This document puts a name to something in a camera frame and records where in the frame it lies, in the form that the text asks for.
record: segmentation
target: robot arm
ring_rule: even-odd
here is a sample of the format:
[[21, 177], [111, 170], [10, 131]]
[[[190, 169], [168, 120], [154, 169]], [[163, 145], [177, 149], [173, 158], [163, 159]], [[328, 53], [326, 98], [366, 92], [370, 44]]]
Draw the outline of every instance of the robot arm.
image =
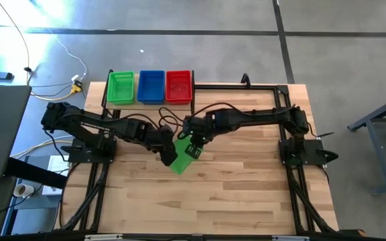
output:
[[300, 107], [281, 107], [271, 110], [241, 111], [235, 108], [220, 108], [206, 112], [204, 117], [186, 116], [182, 133], [178, 138], [191, 135], [191, 145], [186, 152], [191, 157], [199, 158], [203, 145], [209, 143], [218, 135], [227, 134], [241, 127], [257, 125], [280, 124], [292, 136], [280, 141], [281, 159], [312, 160], [311, 164], [325, 164], [335, 158], [337, 154], [322, 149], [320, 140], [305, 140], [304, 135], [309, 132], [306, 113]]
[[[102, 130], [119, 139], [145, 147], [154, 153], [160, 153], [162, 162], [170, 165], [176, 158], [172, 137], [174, 132], [169, 126], [155, 128], [150, 122], [136, 118], [111, 119], [99, 114], [87, 112], [67, 102], [49, 103], [41, 120], [44, 130], [61, 130], [70, 133], [84, 143], [92, 152], [100, 155], [114, 155], [113, 138], [104, 134], [90, 132], [85, 127]], [[75, 151], [81, 147], [65, 147], [65, 151]]]

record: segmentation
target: concrete floor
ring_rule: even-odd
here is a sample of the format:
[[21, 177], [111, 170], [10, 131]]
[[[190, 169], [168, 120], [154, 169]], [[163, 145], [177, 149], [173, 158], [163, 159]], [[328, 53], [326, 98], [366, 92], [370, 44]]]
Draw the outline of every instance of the concrete floor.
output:
[[[74, 29], [206, 29], [275, 31], [271, 0], [1, 0], [24, 27]], [[386, 1], [279, 0], [286, 31], [386, 32]], [[0, 25], [11, 25], [0, 9]], [[36, 76], [31, 84], [58, 84], [84, 72], [66, 55], [54, 36], [25, 34]], [[256, 83], [287, 83], [277, 36], [195, 35], [60, 35], [60, 41], [89, 68], [86, 78], [104, 81], [114, 70], [195, 69], [201, 82], [238, 82], [243, 72]], [[386, 38], [288, 37], [294, 80], [306, 84], [317, 131], [336, 134], [325, 147], [340, 155], [328, 168], [338, 223], [342, 229], [361, 228], [386, 238], [386, 194], [371, 195], [382, 184], [375, 151], [365, 129], [350, 133], [348, 124], [386, 102]], [[0, 70], [15, 74], [13, 84], [25, 83], [25, 50], [18, 33], [0, 29]], [[40, 94], [59, 87], [36, 88]], [[84, 97], [66, 99], [82, 106]], [[46, 102], [31, 97], [13, 153], [47, 139], [40, 119]], [[34, 155], [55, 155], [44, 147]], [[49, 230], [54, 212], [41, 215], [31, 227], [31, 211], [20, 212], [14, 232]]]

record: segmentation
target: blue basket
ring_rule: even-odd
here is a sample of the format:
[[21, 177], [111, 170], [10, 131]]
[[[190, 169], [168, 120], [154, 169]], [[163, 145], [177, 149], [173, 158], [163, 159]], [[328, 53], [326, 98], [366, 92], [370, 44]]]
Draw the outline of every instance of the blue basket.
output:
[[137, 99], [143, 104], [163, 104], [165, 98], [165, 72], [141, 70]]

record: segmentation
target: wooden table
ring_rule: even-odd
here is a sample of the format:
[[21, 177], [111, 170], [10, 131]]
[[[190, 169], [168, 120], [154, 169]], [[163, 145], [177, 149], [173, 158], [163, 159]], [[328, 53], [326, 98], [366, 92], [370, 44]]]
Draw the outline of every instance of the wooden table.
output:
[[[288, 86], [292, 104], [306, 111], [314, 129], [306, 86]], [[104, 89], [104, 82], [90, 83], [85, 110], [101, 113]], [[220, 101], [242, 110], [275, 107], [273, 94], [266, 90], [197, 90], [195, 109]], [[186, 106], [171, 107], [180, 116], [189, 114], [184, 110]], [[144, 109], [137, 103], [129, 108], [122, 110], [121, 116], [140, 112], [159, 120], [159, 114], [150, 106]], [[218, 136], [182, 175], [173, 173], [158, 161], [158, 155], [145, 148], [118, 141], [99, 232], [295, 234], [287, 176], [277, 151], [279, 139], [277, 125], [245, 127]], [[64, 222], [83, 201], [89, 173], [87, 164], [79, 165], [72, 173], [64, 196]], [[305, 166], [305, 175], [311, 202], [337, 229], [325, 174], [317, 167]], [[299, 206], [306, 228], [304, 208]]]

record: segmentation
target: red basket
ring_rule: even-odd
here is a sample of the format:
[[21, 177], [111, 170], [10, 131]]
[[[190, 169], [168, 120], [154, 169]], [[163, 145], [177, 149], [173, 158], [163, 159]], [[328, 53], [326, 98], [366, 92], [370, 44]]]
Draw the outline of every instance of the red basket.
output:
[[188, 104], [192, 101], [192, 75], [189, 70], [166, 72], [165, 97], [170, 104]]

